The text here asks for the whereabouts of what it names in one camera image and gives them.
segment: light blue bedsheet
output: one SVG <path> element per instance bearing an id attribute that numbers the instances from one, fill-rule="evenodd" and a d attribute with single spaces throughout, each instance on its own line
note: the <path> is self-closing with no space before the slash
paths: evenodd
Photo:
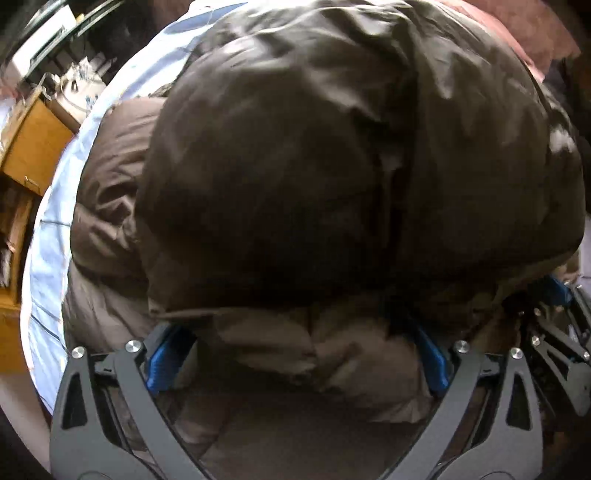
<path id="1" fill-rule="evenodd" d="M 196 0 L 117 73 L 64 150 L 37 213 L 22 285 L 21 339 L 33 383 L 50 412 L 66 365 L 61 301 L 70 262 L 70 225 L 80 174 L 100 120 L 117 100 L 147 96 L 179 74 L 192 46 L 216 20 L 244 4 Z"/>

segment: wooden desk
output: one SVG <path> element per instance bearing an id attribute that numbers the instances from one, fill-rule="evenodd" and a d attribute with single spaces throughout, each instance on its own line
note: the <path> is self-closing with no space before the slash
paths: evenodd
<path id="1" fill-rule="evenodd" d="M 8 287 L 0 287 L 0 373 L 26 371 L 18 317 L 27 226 L 35 202 L 51 184 L 61 152 L 73 133 L 50 112 L 37 88 L 14 109 L 0 134 L 0 176 L 14 190 L 14 208 L 3 212 L 3 233 L 11 247 Z"/>

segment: metal bracket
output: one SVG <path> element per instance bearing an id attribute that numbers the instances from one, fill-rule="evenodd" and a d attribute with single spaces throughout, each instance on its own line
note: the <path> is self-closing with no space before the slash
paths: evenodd
<path id="1" fill-rule="evenodd" d="M 499 363 L 492 356 L 471 353 L 466 342 L 456 344 L 460 362 L 451 386 L 429 424 L 407 455 L 381 480 L 531 480 L 542 471 L 543 437 L 534 383 L 520 349 Z M 452 441 L 479 380 L 502 374 L 496 408 L 486 438 L 447 465 L 440 459 Z M 508 424 L 509 411 L 523 386 L 528 428 Z"/>
<path id="2" fill-rule="evenodd" d="M 530 370 L 521 350 L 506 358 L 495 415 L 486 439 L 451 461 L 437 480 L 534 479 L 542 472 L 543 438 L 540 409 Z M 516 383 L 521 382 L 527 399 L 528 428 L 510 426 L 509 410 Z"/>
<path id="3" fill-rule="evenodd" d="M 589 337 L 591 316 L 586 303 L 578 288 L 571 291 L 575 301 L 564 314 L 569 316 L 579 338 Z M 579 417 L 586 415 L 591 408 L 589 351 L 549 321 L 544 309 L 536 309 L 534 318 L 524 349 L 536 380 L 563 416 L 570 411 Z"/>
<path id="4" fill-rule="evenodd" d="M 52 475 L 80 480 L 100 472 L 101 478 L 161 480 L 131 453 L 109 396 L 96 385 L 92 358 L 82 347 L 76 350 L 78 358 L 66 365 L 51 425 Z"/>
<path id="5" fill-rule="evenodd" d="M 146 387 L 141 372 L 149 354 L 146 345 L 151 352 L 155 351 L 158 341 L 166 338 L 167 329 L 156 329 L 153 335 L 146 343 L 132 340 L 125 349 L 107 356 L 89 356 L 82 347 L 74 349 L 51 429 L 51 468 L 57 479 L 86 480 L 97 475 L 142 480 L 209 478 L 185 451 Z M 471 352 L 466 342 L 456 342 L 453 358 L 457 371 L 440 407 L 407 455 L 382 480 L 490 479 L 500 472 L 515 480 L 534 479 L 541 472 L 541 420 L 534 384 L 521 350 L 513 349 L 504 359 Z M 478 434 L 472 436 L 470 448 L 442 465 L 441 458 L 462 422 L 478 382 L 493 383 L 501 377 L 494 401 L 489 403 L 495 408 L 483 410 L 474 429 Z M 518 381 L 523 386 L 527 428 L 509 424 Z M 130 451 L 102 388 L 105 382 L 119 385 L 158 472 Z M 492 419 L 485 415 L 491 411 Z M 488 430 L 482 440 L 484 424 Z"/>

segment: desk drawer handle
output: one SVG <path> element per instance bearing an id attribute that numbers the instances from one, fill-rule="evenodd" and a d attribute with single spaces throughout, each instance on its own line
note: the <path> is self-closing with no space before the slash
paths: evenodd
<path id="1" fill-rule="evenodd" d="M 34 187 L 37 189 L 37 191 L 38 191 L 38 192 L 40 192 L 40 191 L 41 191 L 41 189 L 40 189 L 40 187 L 39 187 L 39 184 L 38 184 L 36 181 L 32 181 L 32 180 L 31 180 L 29 177 L 27 177 L 27 176 L 25 175 L 25 185 L 26 185 L 27 183 L 30 183 L 31 185 L 33 185 L 33 186 L 34 186 Z"/>

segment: brown puffer jacket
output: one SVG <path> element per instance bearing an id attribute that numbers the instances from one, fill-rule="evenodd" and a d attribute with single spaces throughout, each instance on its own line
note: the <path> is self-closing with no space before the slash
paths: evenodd
<path id="1" fill-rule="evenodd" d="M 155 318 L 192 328 L 199 367 L 159 402 L 221 480 L 373 479 L 416 432 L 397 422 L 431 407 L 385 299 L 445 343 L 583 226 L 566 115 L 472 20 L 421 0 L 246 6 L 164 106 L 104 119 L 66 336 L 108 351 Z"/>

